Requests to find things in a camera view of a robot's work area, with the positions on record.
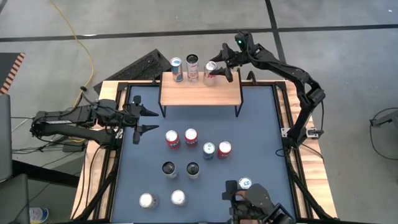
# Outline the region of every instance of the red soda can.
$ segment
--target red soda can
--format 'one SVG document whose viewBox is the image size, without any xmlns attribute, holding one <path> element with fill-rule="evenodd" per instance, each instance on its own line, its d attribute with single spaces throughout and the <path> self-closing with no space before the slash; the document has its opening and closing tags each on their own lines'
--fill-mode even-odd
<svg viewBox="0 0 398 224">
<path fill-rule="evenodd" d="M 195 129 L 190 128 L 185 131 L 185 142 L 189 147 L 195 147 L 198 144 L 198 133 Z"/>
<path fill-rule="evenodd" d="M 223 141 L 218 145 L 217 157 L 219 159 L 225 159 L 229 156 L 231 151 L 232 151 L 231 143 L 229 143 L 228 141 Z"/>
<path fill-rule="evenodd" d="M 170 130 L 166 132 L 166 142 L 171 149 L 180 148 L 180 138 L 176 131 Z"/>
</svg>

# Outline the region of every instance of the wooden shelf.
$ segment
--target wooden shelf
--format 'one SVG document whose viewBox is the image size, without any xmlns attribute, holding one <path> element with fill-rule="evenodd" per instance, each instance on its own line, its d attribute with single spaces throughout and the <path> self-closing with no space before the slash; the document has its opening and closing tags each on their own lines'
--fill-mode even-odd
<svg viewBox="0 0 398 224">
<path fill-rule="evenodd" d="M 241 89 L 239 75 L 233 72 L 234 81 L 229 83 L 224 76 L 216 76 L 216 84 L 207 86 L 203 83 L 203 72 L 199 72 L 196 83 L 188 82 L 187 73 L 183 81 L 175 82 L 171 72 L 162 75 L 160 104 L 162 106 L 200 106 L 200 105 L 240 105 Z"/>
</svg>

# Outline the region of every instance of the blue soda can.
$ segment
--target blue soda can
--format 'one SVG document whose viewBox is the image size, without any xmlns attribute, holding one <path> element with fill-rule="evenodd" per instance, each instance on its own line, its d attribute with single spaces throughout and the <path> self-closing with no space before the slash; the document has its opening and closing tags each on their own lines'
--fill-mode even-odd
<svg viewBox="0 0 398 224">
<path fill-rule="evenodd" d="M 172 66 L 172 73 L 173 73 L 173 79 L 176 82 L 180 82 L 183 80 L 182 77 L 182 61 L 180 58 L 172 58 L 170 60 L 170 64 Z"/>
<path fill-rule="evenodd" d="M 216 151 L 216 147 L 213 143 L 208 142 L 203 145 L 203 158 L 206 160 L 210 160 L 214 156 L 214 152 Z"/>
</svg>

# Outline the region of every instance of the can lid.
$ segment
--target can lid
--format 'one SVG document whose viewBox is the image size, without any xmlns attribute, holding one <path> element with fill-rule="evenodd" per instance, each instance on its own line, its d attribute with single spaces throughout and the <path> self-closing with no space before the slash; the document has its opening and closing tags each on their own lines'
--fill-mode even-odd
<svg viewBox="0 0 398 224">
<path fill-rule="evenodd" d="M 150 207 L 150 205 L 152 205 L 152 201 L 152 195 L 148 193 L 144 193 L 139 197 L 139 205 L 143 208 Z"/>
<path fill-rule="evenodd" d="M 198 56 L 194 54 L 190 54 L 187 56 L 187 62 L 188 63 L 197 63 L 198 62 Z"/>
<path fill-rule="evenodd" d="M 242 177 L 242 178 L 239 180 L 239 186 L 240 186 L 242 189 L 248 189 L 248 188 L 250 188 L 250 186 L 251 186 L 251 179 L 249 179 L 248 177 Z"/>
<path fill-rule="evenodd" d="M 172 162 L 165 162 L 162 166 L 162 170 L 165 174 L 172 174 L 175 170 L 175 165 Z"/>
<path fill-rule="evenodd" d="M 217 69 L 217 64 L 216 64 L 216 62 L 213 62 L 213 61 L 207 62 L 207 64 L 206 64 L 206 70 L 208 70 L 208 71 L 214 71 L 214 70 L 216 70 L 216 69 Z"/>
<path fill-rule="evenodd" d="M 176 190 L 172 193 L 172 202 L 176 205 L 181 205 L 185 201 L 185 194 L 182 190 Z"/>
<path fill-rule="evenodd" d="M 180 59 L 180 58 L 177 58 L 177 57 L 172 58 L 172 59 L 170 60 L 170 64 L 171 64 L 172 66 L 179 66 L 179 65 L 181 65 L 181 59 Z"/>
<path fill-rule="evenodd" d="M 193 128 L 190 128 L 185 131 L 185 137 L 187 139 L 195 139 L 197 136 L 198 136 L 198 133 Z"/>
<path fill-rule="evenodd" d="M 167 131 L 166 132 L 166 140 L 175 141 L 178 138 L 178 134 L 175 131 Z"/>
<path fill-rule="evenodd" d="M 218 148 L 223 153 L 229 153 L 229 152 L 231 152 L 231 149 L 232 149 L 231 144 L 228 141 L 221 142 L 220 145 L 218 146 Z"/>
<path fill-rule="evenodd" d="M 187 172 L 190 175 L 195 175 L 199 173 L 199 165 L 196 162 L 190 162 L 187 165 Z"/>
<path fill-rule="evenodd" d="M 207 154 L 212 154 L 214 151 L 216 151 L 216 147 L 213 143 L 208 142 L 203 145 L 203 151 Z"/>
</svg>

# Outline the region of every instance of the wooden table edge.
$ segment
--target wooden table edge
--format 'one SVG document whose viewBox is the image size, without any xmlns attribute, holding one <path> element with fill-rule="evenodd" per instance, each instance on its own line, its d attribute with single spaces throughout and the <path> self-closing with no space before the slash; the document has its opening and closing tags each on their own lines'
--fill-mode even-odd
<svg viewBox="0 0 398 224">
<path fill-rule="evenodd" d="M 242 83 L 248 83 L 251 82 L 250 80 L 242 80 Z M 272 82 L 285 82 L 286 85 L 286 90 L 289 98 L 289 106 L 290 110 L 292 112 L 293 120 L 297 119 L 298 113 L 300 112 L 300 103 L 299 99 L 297 98 L 296 94 L 296 89 L 295 86 L 292 82 L 287 81 L 287 80 L 258 80 L 258 83 L 261 82 L 267 82 L 267 83 L 272 83 Z M 110 100 L 115 100 L 116 95 L 118 92 L 118 85 L 119 83 L 135 83 L 135 84 L 151 84 L 152 80 L 118 80 L 118 81 L 104 81 L 102 84 L 101 88 L 101 93 L 99 94 L 99 99 L 110 99 Z M 285 123 L 285 126 L 289 126 L 287 124 L 287 113 L 284 108 L 285 103 L 282 97 L 282 90 L 280 88 L 277 89 L 278 92 L 278 97 L 279 97 L 279 105 L 280 109 L 282 112 L 282 119 Z M 126 97 L 126 90 L 123 90 L 121 93 L 120 97 L 120 106 L 123 105 L 124 99 Z M 313 127 L 313 119 L 310 118 L 310 121 L 307 124 L 308 127 Z M 309 139 L 305 141 L 305 144 L 312 147 L 313 149 L 317 150 L 319 153 L 320 151 L 320 146 L 319 142 L 317 139 Z M 81 170 L 81 175 L 80 175 L 80 181 L 78 188 L 76 190 L 76 195 L 75 195 L 75 201 L 73 204 L 73 209 L 72 213 L 76 210 L 76 207 L 78 205 L 80 195 L 81 195 L 81 189 L 83 185 L 83 172 L 85 172 L 86 176 L 86 181 L 85 181 L 85 189 L 83 191 L 83 196 L 82 200 L 80 203 L 80 206 L 78 207 L 78 210 L 76 212 L 75 217 L 79 216 L 79 214 L 84 210 L 85 208 L 85 203 L 86 203 L 86 196 L 87 196 L 87 185 L 88 185 L 88 174 L 89 174 L 89 165 L 93 160 L 93 154 L 95 153 L 98 145 L 94 141 L 89 141 L 88 147 L 86 150 L 86 166 L 85 169 Z M 101 175 L 101 170 L 102 170 L 102 165 L 103 165 L 103 160 L 104 160 L 104 150 L 100 149 L 101 151 L 98 152 L 95 161 L 93 163 L 93 170 L 91 172 L 91 184 L 90 184 L 90 193 L 88 197 L 88 201 L 92 199 L 92 197 L 95 195 L 96 191 L 98 190 L 98 184 L 100 182 L 100 175 Z M 301 160 L 303 163 L 303 169 L 305 173 L 305 179 L 307 182 L 307 187 L 309 191 L 312 193 L 314 198 L 317 200 L 317 202 L 323 207 L 323 209 L 331 216 L 336 217 L 336 210 L 335 206 L 333 203 L 333 198 L 331 196 L 331 191 L 330 191 L 330 186 L 328 183 L 328 178 L 326 176 L 326 170 L 325 166 L 323 165 L 322 159 L 317 157 L 316 155 L 309 154 L 308 150 L 305 149 L 304 146 L 300 147 L 300 153 L 301 153 Z M 110 171 L 110 167 L 113 164 L 113 157 L 114 157 L 114 152 L 111 154 L 111 157 L 109 159 L 109 169 L 108 173 Z M 301 217 L 305 218 L 305 207 L 304 207 L 304 200 L 303 200 L 303 195 L 301 194 L 300 190 L 296 186 L 296 191 L 297 191 L 297 199 L 299 203 L 299 209 L 301 213 Z M 106 204 L 108 202 L 108 194 L 109 194 L 109 188 L 103 195 L 103 202 L 101 203 L 101 208 L 100 208 L 100 213 L 99 213 L 99 218 L 103 218 L 105 216 L 105 210 L 106 210 Z"/>
</svg>

